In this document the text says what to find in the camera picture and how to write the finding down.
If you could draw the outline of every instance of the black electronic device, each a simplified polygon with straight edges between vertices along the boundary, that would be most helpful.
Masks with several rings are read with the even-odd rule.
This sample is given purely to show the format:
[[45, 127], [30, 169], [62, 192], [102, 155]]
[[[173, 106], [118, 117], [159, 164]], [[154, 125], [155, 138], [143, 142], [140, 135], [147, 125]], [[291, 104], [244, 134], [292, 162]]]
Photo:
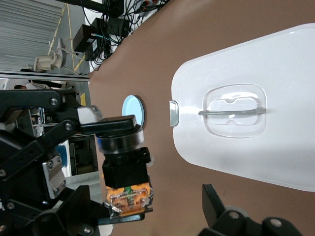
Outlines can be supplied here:
[[95, 28], [92, 26], [82, 25], [80, 27], [73, 38], [73, 48], [75, 52], [85, 52], [87, 46], [96, 39], [95, 36], [92, 36], [92, 33], [96, 33]]
[[124, 13], [124, 0], [104, 0], [104, 5], [107, 6], [107, 16], [118, 18]]
[[129, 34], [129, 20], [120, 18], [108, 18], [106, 32], [118, 37], [127, 37]]

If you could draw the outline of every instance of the power adapter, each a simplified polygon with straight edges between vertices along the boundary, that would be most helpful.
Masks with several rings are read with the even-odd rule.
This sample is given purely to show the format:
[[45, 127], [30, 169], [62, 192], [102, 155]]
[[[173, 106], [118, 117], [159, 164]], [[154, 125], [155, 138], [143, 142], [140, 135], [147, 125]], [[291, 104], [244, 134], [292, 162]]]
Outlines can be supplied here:
[[129, 34], [129, 20], [108, 18], [106, 32], [119, 37], [127, 37]]

